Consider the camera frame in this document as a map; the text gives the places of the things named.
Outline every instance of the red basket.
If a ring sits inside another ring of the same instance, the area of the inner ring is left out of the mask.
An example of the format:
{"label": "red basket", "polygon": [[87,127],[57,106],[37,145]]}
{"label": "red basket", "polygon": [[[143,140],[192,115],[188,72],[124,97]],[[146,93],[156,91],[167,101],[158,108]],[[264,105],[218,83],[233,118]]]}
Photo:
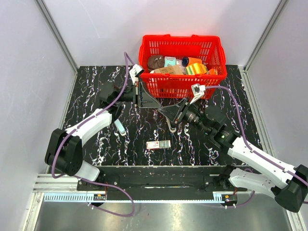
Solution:
{"label": "red basket", "polygon": [[[184,56],[202,59],[208,69],[216,68],[218,75],[150,74],[147,63],[152,55],[182,59]],[[157,98],[193,98],[191,85],[218,85],[227,76],[226,57],[217,36],[172,37],[170,35],[145,35],[139,51],[139,63],[144,68],[141,78],[150,93]],[[215,89],[205,92],[209,99]]]}

